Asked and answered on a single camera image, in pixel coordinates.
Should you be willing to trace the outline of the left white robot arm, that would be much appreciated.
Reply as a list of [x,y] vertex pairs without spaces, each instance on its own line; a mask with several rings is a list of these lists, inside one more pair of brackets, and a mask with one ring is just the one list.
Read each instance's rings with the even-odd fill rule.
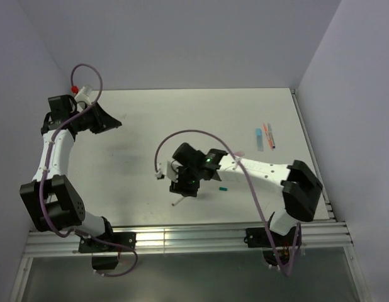
[[121,122],[92,102],[86,92],[48,99],[50,111],[40,130],[43,151],[31,182],[20,187],[20,196],[39,232],[58,232],[61,237],[76,232],[92,236],[101,251],[116,243],[110,222],[103,216],[88,213],[84,202],[67,178],[69,157],[76,136],[89,130],[100,134],[118,128]]

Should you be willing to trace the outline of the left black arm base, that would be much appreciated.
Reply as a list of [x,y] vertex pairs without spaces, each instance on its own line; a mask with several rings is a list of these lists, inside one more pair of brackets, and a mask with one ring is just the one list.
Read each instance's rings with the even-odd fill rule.
[[110,271],[117,267],[123,252],[135,253],[136,233],[116,232],[108,239],[81,237],[80,254],[91,254],[91,265],[97,271]]

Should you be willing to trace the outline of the white thin pen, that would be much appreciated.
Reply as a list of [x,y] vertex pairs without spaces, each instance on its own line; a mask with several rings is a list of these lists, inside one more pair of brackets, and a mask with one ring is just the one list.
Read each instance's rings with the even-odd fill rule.
[[182,202],[186,197],[181,197],[177,201],[171,203],[171,206],[175,207],[177,206],[180,202]]

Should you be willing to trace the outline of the orange pen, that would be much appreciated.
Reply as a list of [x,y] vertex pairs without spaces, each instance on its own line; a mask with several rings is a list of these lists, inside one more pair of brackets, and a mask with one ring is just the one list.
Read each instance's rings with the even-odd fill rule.
[[271,150],[273,150],[274,149],[273,148],[273,143],[271,141],[271,137],[269,135],[268,128],[267,128],[265,123],[263,123],[263,128],[264,128],[264,132],[265,132],[266,138],[268,140],[269,147],[270,147]]

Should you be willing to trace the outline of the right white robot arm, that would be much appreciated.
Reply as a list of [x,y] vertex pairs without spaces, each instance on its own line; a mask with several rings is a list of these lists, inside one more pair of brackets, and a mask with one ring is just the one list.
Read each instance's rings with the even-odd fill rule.
[[303,161],[292,164],[270,164],[230,155],[212,148],[207,154],[182,143],[171,161],[159,164],[162,177],[167,177],[170,192],[195,198],[201,181],[246,183],[256,189],[276,193],[281,204],[269,219],[266,240],[281,244],[289,231],[299,222],[311,222],[322,193],[322,184]]

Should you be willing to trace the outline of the light blue highlighter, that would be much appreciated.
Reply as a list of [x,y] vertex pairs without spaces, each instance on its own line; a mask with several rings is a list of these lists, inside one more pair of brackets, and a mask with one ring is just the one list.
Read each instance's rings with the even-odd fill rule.
[[255,133],[256,133],[257,150],[263,152],[264,145],[262,140],[262,130],[260,128],[256,128]]

